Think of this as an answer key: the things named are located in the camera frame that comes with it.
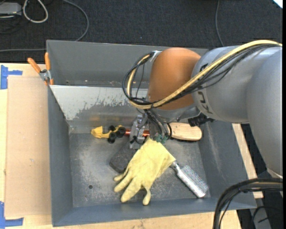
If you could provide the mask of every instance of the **white cable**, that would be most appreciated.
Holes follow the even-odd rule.
[[[27,14],[26,14],[26,12],[25,12],[25,8],[26,8],[26,6],[27,6],[28,1],[29,1],[29,0],[25,0],[25,2],[24,2],[24,4],[23,4],[23,7],[22,7],[23,15],[24,15],[29,21],[31,21],[31,22],[33,22],[33,23],[44,23],[44,22],[48,19],[48,11],[47,11],[46,7],[44,6],[44,4],[42,3],[42,1],[41,1],[41,0],[37,0],[37,1],[41,4],[41,6],[43,7],[43,9],[44,9],[44,11],[45,11],[45,13],[46,13],[46,17],[45,17],[43,20],[41,20],[41,21],[34,21],[34,20],[30,19],[30,18],[27,16]]]

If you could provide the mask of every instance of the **bin floor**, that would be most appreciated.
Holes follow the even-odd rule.
[[[128,145],[128,138],[117,138],[113,144],[105,138],[98,139],[90,133],[70,134],[72,195],[74,207],[93,206],[96,204],[120,203],[120,193],[113,188],[117,185],[113,178],[118,175],[109,166],[111,158]],[[189,165],[206,182],[198,142],[167,140],[167,150],[177,159],[180,166]],[[152,201],[180,198],[196,198],[189,188],[168,168],[155,180],[152,188]],[[141,190],[129,202],[141,201],[146,194]]]

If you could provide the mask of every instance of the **metal brush bristles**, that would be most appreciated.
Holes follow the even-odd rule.
[[[198,197],[206,195],[209,187],[198,174],[188,165],[180,168],[177,162],[173,162],[172,168],[176,171],[177,176],[189,187],[189,189]]]

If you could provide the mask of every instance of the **gray robot arm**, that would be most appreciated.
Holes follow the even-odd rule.
[[[193,76],[234,48],[206,53]],[[238,60],[225,64],[217,77],[193,92],[194,102],[207,119],[249,124],[267,168],[282,177],[282,47],[260,49]]]

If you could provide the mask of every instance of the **dark floor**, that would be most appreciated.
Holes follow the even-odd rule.
[[[25,0],[6,1],[23,5]],[[0,19],[0,62],[32,57],[44,63],[48,39],[206,49],[259,39],[282,43],[283,9],[272,0],[67,0],[80,8],[62,0],[42,1],[49,13],[44,23],[23,16]],[[30,0],[26,12],[33,20],[45,16],[36,0]],[[257,174],[265,174],[250,127],[243,125],[243,130]],[[277,193],[266,194],[264,202],[283,207]],[[280,211],[267,211],[272,229],[283,228]],[[249,210],[238,214],[243,229],[254,228]]]

